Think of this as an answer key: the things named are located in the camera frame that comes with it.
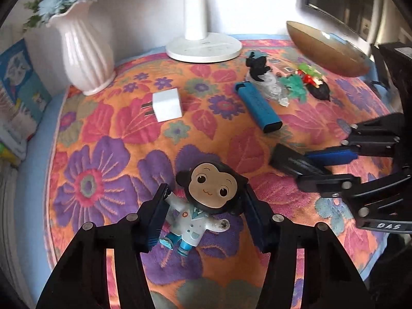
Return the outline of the black dinosaur toy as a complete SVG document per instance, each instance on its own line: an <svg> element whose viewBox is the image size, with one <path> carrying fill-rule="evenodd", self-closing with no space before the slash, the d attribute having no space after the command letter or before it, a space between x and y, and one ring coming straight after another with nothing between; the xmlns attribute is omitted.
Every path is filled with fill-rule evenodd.
<svg viewBox="0 0 412 309"><path fill-rule="evenodd" d="M251 52L246 59L246 66L249 68L251 78L257 82L264 82L261 76L271 71L271 67L267 65L266 57L257 57L255 52Z"/></svg>

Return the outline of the monkey doctor toy figure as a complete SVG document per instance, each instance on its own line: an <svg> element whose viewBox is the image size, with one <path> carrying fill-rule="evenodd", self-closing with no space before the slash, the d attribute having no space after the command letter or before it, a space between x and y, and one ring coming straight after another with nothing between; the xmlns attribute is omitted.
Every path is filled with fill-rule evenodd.
<svg viewBox="0 0 412 309"><path fill-rule="evenodd" d="M166 202L177 214L159 243L186 257L206 231L223 233L230 229L229 220L216 216L241 212L248 179L221 162L201 162L190 170L179 171L175 179L184 189L185 198L168 193Z"/></svg>

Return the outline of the light green dinosaur toy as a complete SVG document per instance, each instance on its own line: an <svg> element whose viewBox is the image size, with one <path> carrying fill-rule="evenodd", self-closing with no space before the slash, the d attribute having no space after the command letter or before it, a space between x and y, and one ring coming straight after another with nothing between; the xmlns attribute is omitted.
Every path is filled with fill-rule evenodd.
<svg viewBox="0 0 412 309"><path fill-rule="evenodd" d="M299 64L298 69L313 78L321 79L323 77L323 75L319 71L308 64L301 63Z"/></svg>

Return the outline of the white cube power adapter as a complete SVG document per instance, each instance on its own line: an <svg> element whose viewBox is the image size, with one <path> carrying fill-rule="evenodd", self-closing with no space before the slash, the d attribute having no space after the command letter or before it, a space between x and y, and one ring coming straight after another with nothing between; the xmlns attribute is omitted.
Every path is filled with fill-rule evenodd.
<svg viewBox="0 0 412 309"><path fill-rule="evenodd" d="M145 115L153 114L159 123L183 117L182 104L177 88L154 93L151 102L142 104L141 108L149 108Z"/></svg>

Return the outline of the blue lighter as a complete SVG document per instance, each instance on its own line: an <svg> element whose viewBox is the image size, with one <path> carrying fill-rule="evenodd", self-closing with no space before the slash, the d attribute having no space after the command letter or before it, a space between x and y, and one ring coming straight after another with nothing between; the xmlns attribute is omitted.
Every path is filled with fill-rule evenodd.
<svg viewBox="0 0 412 309"><path fill-rule="evenodd" d="M281 129L283 126L281 119L252 83L236 83L235 91L263 133L272 133Z"/></svg>

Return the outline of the blue children's book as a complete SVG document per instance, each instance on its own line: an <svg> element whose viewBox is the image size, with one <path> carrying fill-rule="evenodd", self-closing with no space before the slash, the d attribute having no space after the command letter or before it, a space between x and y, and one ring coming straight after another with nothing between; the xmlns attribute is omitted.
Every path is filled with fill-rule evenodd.
<svg viewBox="0 0 412 309"><path fill-rule="evenodd" d="M34 70L25 40L6 49L1 54L1 110L12 136L30 140L51 99Z"/></svg>

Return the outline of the stacked books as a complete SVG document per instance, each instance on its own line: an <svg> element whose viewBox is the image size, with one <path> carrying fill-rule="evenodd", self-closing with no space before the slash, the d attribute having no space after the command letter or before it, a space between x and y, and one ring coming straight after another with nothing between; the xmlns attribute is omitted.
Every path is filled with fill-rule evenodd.
<svg viewBox="0 0 412 309"><path fill-rule="evenodd" d="M27 141L9 121L1 119L1 158L20 166L27 156Z"/></svg>

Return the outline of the white desk lamp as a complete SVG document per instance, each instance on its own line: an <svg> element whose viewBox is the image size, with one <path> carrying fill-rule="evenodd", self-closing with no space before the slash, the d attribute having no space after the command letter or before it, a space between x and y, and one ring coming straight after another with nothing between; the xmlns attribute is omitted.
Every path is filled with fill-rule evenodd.
<svg viewBox="0 0 412 309"><path fill-rule="evenodd" d="M166 45L166 54L179 62L212 64L239 56L242 44L224 33L208 31L207 0L184 0L184 35Z"/></svg>

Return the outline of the clear plastic tape dispenser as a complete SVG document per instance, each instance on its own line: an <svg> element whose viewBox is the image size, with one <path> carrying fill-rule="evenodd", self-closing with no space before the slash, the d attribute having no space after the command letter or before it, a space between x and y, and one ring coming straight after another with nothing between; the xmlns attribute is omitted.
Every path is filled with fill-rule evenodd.
<svg viewBox="0 0 412 309"><path fill-rule="evenodd" d="M288 90L273 72L266 72L259 78L261 81L253 79L250 72L246 74L246 81L251 82L266 99L275 100L283 107L289 106Z"/></svg>

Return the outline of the floral orange table cloth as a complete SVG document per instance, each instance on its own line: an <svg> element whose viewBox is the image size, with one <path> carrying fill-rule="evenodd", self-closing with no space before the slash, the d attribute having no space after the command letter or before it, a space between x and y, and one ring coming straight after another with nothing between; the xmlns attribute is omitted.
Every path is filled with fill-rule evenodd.
<svg viewBox="0 0 412 309"><path fill-rule="evenodd" d="M350 194L390 177L401 121L289 40L236 59L132 60L70 89L47 189L39 308L373 308L383 226Z"/></svg>

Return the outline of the black rectangular box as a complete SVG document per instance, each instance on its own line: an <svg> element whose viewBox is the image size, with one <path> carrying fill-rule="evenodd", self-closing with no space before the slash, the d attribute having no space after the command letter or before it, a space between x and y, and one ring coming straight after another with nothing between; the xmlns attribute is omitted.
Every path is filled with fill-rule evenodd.
<svg viewBox="0 0 412 309"><path fill-rule="evenodd" d="M272 151L269 165L289 176L299 175L330 175L331 171L316 165L301 153L283 144L277 144Z"/></svg>

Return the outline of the black haired red doll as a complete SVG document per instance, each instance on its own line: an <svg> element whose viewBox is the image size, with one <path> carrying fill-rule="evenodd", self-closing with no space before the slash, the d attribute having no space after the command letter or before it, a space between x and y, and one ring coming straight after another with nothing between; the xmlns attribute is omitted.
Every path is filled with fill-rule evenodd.
<svg viewBox="0 0 412 309"><path fill-rule="evenodd" d="M317 100L330 101L330 88L324 81L312 77L302 70L298 70L296 73L300 76L304 86L306 86L314 98Z"/></svg>

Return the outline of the black stand device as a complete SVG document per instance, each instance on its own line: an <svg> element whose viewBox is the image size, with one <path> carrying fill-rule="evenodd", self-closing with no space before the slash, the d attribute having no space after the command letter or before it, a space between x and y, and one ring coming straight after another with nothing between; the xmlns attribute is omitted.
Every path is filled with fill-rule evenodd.
<svg viewBox="0 0 412 309"><path fill-rule="evenodd" d="M403 113L411 116L411 46L402 42L372 45L379 82L398 90Z"/></svg>

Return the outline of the amber ribbed glass bowl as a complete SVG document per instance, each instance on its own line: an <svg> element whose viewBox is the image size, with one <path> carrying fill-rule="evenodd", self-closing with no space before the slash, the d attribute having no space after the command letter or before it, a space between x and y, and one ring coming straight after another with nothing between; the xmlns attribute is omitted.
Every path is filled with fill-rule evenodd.
<svg viewBox="0 0 412 309"><path fill-rule="evenodd" d="M287 21L286 28L297 49L322 68L347 78L370 71L367 55L347 40L294 21Z"/></svg>

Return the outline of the teal rubber dinosaur toy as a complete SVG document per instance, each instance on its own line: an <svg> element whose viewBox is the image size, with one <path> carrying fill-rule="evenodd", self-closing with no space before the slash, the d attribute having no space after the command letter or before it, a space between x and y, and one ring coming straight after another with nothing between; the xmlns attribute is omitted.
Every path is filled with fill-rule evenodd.
<svg viewBox="0 0 412 309"><path fill-rule="evenodd" d="M278 81L287 89L289 99L298 99L299 102L307 101L307 90L299 75L292 74L280 77Z"/></svg>

